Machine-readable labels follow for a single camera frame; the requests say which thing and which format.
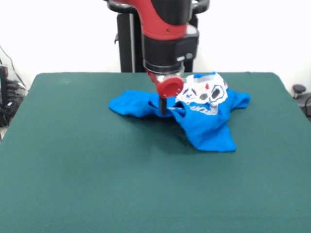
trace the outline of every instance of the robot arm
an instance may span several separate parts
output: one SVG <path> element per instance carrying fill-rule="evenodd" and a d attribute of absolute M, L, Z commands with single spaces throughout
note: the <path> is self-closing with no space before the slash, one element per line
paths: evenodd
<path fill-rule="evenodd" d="M 108 7 L 120 12 L 137 11 L 142 30 L 144 67 L 160 96 L 163 114 L 166 98 L 183 89 L 183 62 L 196 57 L 198 30 L 189 25 L 192 14 L 207 10 L 209 0 L 107 0 Z"/>

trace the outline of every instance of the black knob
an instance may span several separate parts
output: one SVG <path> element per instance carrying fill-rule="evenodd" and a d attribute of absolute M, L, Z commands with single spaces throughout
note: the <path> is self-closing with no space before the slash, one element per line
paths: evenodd
<path fill-rule="evenodd" d="M 300 95 L 306 91 L 306 87 L 300 84 L 296 84 L 293 86 L 293 90 L 296 94 Z"/>

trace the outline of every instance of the cloth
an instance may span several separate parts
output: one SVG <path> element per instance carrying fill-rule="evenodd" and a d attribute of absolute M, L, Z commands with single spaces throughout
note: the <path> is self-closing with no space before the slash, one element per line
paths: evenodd
<path fill-rule="evenodd" d="M 109 103 L 109 108 L 121 115 L 174 117 L 185 131 L 187 139 L 198 150 L 230 152 L 236 144 L 231 138 L 227 121 L 230 111 L 248 106 L 250 96 L 230 90 L 217 73 L 190 75 L 181 93 L 167 99 L 168 113 L 159 109 L 155 93 L 126 91 Z"/>

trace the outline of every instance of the blue t-shirt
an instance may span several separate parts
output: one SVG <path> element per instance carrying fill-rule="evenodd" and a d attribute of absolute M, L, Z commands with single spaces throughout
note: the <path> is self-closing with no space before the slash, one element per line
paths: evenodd
<path fill-rule="evenodd" d="M 187 139 L 198 150 L 230 152 L 236 150 L 236 145 L 231 138 L 227 121 L 230 119 L 230 111 L 236 108 L 246 108 L 250 102 L 250 96 L 246 93 L 238 93 L 225 87 L 225 84 L 217 85 L 211 83 L 213 87 L 206 85 L 210 89 L 209 94 L 199 91 L 197 84 L 185 85 L 181 95 L 191 99 L 195 96 L 210 96 L 207 102 L 197 103 L 195 99 L 182 101 L 183 98 L 167 99 L 167 114 L 163 116 L 159 109 L 159 95 L 141 91 L 126 91 L 121 96 L 113 99 L 109 103 L 109 108 L 120 114 L 134 117 L 145 117 L 156 115 L 158 117 L 174 117 L 176 122 L 185 131 Z"/>

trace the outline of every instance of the black stand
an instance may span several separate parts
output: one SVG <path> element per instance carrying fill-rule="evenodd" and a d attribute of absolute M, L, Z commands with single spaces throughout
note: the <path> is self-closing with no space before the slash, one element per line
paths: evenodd
<path fill-rule="evenodd" d="M 140 19 L 137 13 L 121 13 L 117 16 L 121 72 L 146 72 L 143 67 Z M 192 16 L 189 24 L 198 27 L 198 18 Z M 192 72 L 193 61 L 184 63 L 185 72 Z"/>
<path fill-rule="evenodd" d="M 7 75 L 8 74 L 8 69 L 7 67 L 2 67 L 0 66 L 0 84 L 1 84 L 1 109 L 5 109 L 5 107 L 8 104 L 8 99 L 7 99 L 7 90 L 6 90 L 6 80 L 7 80 Z"/>

